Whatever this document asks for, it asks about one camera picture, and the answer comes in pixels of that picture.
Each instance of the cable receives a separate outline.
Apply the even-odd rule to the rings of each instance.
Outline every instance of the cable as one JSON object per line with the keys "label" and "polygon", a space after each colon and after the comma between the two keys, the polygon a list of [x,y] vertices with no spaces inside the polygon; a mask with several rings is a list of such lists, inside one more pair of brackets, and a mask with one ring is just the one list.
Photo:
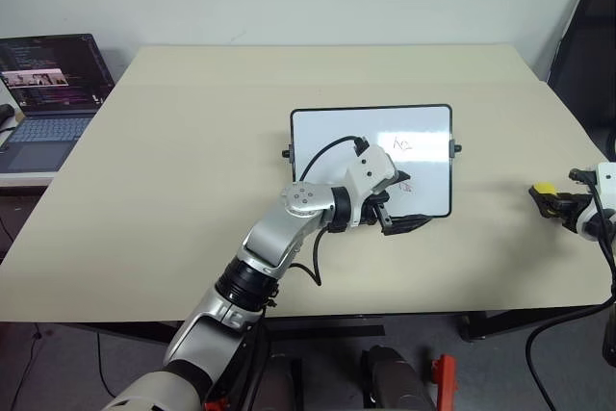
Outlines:
{"label": "cable", "polygon": [[5,225],[4,221],[2,220],[2,216],[0,216],[0,226],[2,227],[4,232],[9,237],[9,240],[11,240],[11,244],[13,244],[15,242],[15,238],[11,235],[11,233],[9,233],[9,229],[7,228],[7,225]]}
{"label": "cable", "polygon": [[252,409],[252,406],[254,405],[254,400],[257,398],[257,392],[259,392],[259,385],[261,384],[261,379],[263,379],[263,373],[266,370],[266,366],[268,365],[268,360],[270,359],[271,355],[270,334],[264,324],[261,327],[263,329],[263,332],[265,332],[266,336],[266,356],[263,359],[263,363],[261,363],[261,368],[259,369],[259,374],[257,375],[257,379],[254,383],[254,388],[252,389],[252,393],[250,394],[250,400],[248,401],[248,406],[246,407],[245,411],[250,411]]}
{"label": "cable", "polygon": [[548,395],[548,392],[546,391],[546,388],[544,387],[543,382],[541,382],[541,379],[539,378],[539,376],[537,375],[537,371],[535,370],[534,364],[532,362],[532,356],[531,356],[532,355],[532,352],[531,352],[532,343],[534,342],[536,337],[539,334],[541,334],[543,331],[545,331],[546,329],[550,329],[551,327],[557,326],[563,322],[580,320],[582,318],[589,317],[590,315],[595,315],[596,313],[601,312],[605,308],[610,307],[614,303],[615,300],[616,300],[616,297],[614,297],[613,295],[601,305],[596,305],[594,307],[584,309],[579,312],[575,312],[571,315],[560,318],[558,320],[547,322],[539,326],[538,328],[536,328],[534,331],[532,331],[530,335],[528,336],[528,338],[526,339],[526,364],[528,365],[528,369],[530,370],[530,373],[532,374],[532,378],[535,380],[535,383],[537,384],[537,387],[539,388],[539,391],[541,392],[543,399],[546,401],[546,404],[549,406],[551,411],[556,411],[556,407],[554,406],[552,400],[550,399],[550,396]]}
{"label": "cable", "polygon": [[238,398],[239,406],[236,407],[238,411],[242,410],[242,408],[244,407],[244,403],[248,395],[248,390],[250,389],[250,377],[252,377],[252,375],[254,374],[253,367],[255,364],[255,360],[257,358],[257,346],[259,343],[259,335],[261,333],[261,324],[262,324],[262,320],[265,314],[266,314],[266,308],[264,307],[263,314],[261,315],[261,318],[259,319],[259,321],[257,322],[254,328],[254,346],[252,346],[252,352],[250,354],[250,359],[248,360],[248,367],[246,368],[246,377],[244,380],[244,386],[242,387],[242,392],[240,393],[240,397]]}
{"label": "cable", "polygon": [[100,358],[100,333],[98,332],[96,333],[96,354],[98,357],[98,375],[100,376],[100,381],[103,383],[103,387],[105,387],[105,390],[111,396],[111,398],[115,398],[116,395],[114,395],[110,390],[109,386],[107,385],[107,381],[105,380],[105,376],[103,375],[103,362]]}
{"label": "cable", "polygon": [[21,375],[21,379],[19,380],[19,385],[17,385],[17,389],[15,390],[15,395],[13,396],[13,401],[11,402],[10,411],[15,409],[17,405],[17,398],[19,397],[19,392],[21,392],[21,387],[23,387],[26,378],[28,377],[28,373],[32,369],[33,361],[35,359],[35,345],[42,338],[42,334],[40,334],[39,324],[35,322],[35,329],[37,332],[32,336],[32,344],[30,345],[30,358],[28,358],[28,363],[26,363],[26,367],[23,370],[23,374]]}
{"label": "cable", "polygon": [[603,256],[605,257],[605,260],[607,264],[609,265],[609,269],[611,272],[612,295],[608,300],[606,300],[604,303],[600,305],[581,309],[577,312],[574,312],[570,315],[559,318],[557,320],[546,322],[545,324],[537,327],[534,331],[532,331],[530,335],[528,336],[528,338],[526,339],[526,349],[525,349],[526,364],[528,365],[528,369],[530,370],[530,373],[532,374],[532,378],[534,379],[535,384],[537,384],[537,387],[539,388],[539,392],[541,392],[541,395],[544,401],[546,402],[548,407],[551,409],[551,411],[556,411],[556,407],[554,406],[554,403],[552,402],[552,399],[550,398],[548,391],[546,390],[545,386],[543,385],[543,382],[541,381],[541,379],[539,378],[539,375],[537,374],[537,371],[535,370],[534,364],[532,362],[532,343],[537,338],[537,336],[541,334],[542,332],[544,332],[545,330],[550,329],[551,327],[557,326],[559,324],[562,324],[563,322],[581,320],[582,318],[595,315],[601,312],[602,310],[609,308],[616,301],[616,266],[614,265],[614,254],[613,254],[612,246],[610,242],[610,240],[612,239],[612,236],[607,231],[608,230],[607,218],[605,217],[605,213],[603,211],[603,205],[601,203],[601,198],[599,197],[599,192],[597,192],[597,188],[595,187],[594,182],[591,179],[589,179],[584,174],[584,172],[578,172],[577,174],[578,174],[578,178],[581,179],[590,189],[590,192],[593,196],[593,200],[595,201],[595,206],[597,207],[597,212],[599,213],[601,217],[601,229],[602,229],[603,235],[598,237],[598,242],[599,242],[599,247],[601,248]]}
{"label": "cable", "polygon": [[310,160],[310,162],[308,163],[308,166],[306,166],[306,168],[302,172],[301,176],[299,177],[299,181],[303,182],[303,180],[304,180],[304,178],[306,178],[306,175],[308,174],[308,171],[310,170],[310,168],[317,161],[317,159],[320,158],[325,153],[325,151],[333,148],[337,144],[344,143],[345,141],[355,141],[355,142],[358,142],[358,141],[363,141],[363,140],[362,140],[361,137],[346,136],[346,137],[342,137],[341,139],[337,139],[337,140],[333,141],[332,143],[324,146],[321,149],[321,151],[319,151],[317,154],[315,154],[315,156]]}
{"label": "cable", "polygon": [[312,246],[312,266],[314,272],[302,264],[293,263],[289,265],[290,269],[304,270],[306,273],[308,273],[308,276],[310,276],[312,280],[317,284],[317,286],[320,286],[322,284],[321,271],[319,270],[319,243],[321,242],[321,238],[325,233],[327,233],[327,227],[321,229],[321,231],[315,238],[315,243]]}

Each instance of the desk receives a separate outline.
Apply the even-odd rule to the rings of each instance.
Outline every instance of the desk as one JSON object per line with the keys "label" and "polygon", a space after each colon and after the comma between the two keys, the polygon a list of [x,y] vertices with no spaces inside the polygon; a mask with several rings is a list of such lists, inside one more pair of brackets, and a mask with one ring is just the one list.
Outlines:
{"label": "desk", "polygon": [[293,108],[429,103],[464,147],[451,216],[324,237],[323,286],[289,271],[269,316],[603,301],[596,245],[526,192],[603,156],[511,47],[145,47],[0,266],[0,320],[184,319],[291,181]]}

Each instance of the laptop touchpad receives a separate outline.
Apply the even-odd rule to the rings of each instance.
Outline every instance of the laptop touchpad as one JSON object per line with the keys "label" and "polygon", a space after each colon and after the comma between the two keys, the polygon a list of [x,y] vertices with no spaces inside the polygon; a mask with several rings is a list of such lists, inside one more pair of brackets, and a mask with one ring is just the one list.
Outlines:
{"label": "laptop touchpad", "polygon": [[26,143],[9,164],[8,171],[26,170],[31,172],[56,171],[73,143]]}

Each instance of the laptop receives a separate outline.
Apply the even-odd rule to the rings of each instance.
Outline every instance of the laptop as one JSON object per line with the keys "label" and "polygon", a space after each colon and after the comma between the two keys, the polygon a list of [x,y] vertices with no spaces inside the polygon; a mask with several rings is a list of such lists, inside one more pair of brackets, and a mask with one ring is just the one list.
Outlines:
{"label": "laptop", "polygon": [[0,174],[56,172],[114,88],[90,34],[0,39],[0,80],[26,116]]}

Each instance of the red clamp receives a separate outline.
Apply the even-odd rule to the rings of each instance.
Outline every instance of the red clamp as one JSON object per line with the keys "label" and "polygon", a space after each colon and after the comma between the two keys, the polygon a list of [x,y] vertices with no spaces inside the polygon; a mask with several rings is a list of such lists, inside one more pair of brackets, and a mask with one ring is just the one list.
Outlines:
{"label": "red clamp", "polygon": [[432,361],[432,382],[438,384],[438,411],[453,411],[453,394],[458,388],[455,382],[455,358],[441,355]]}

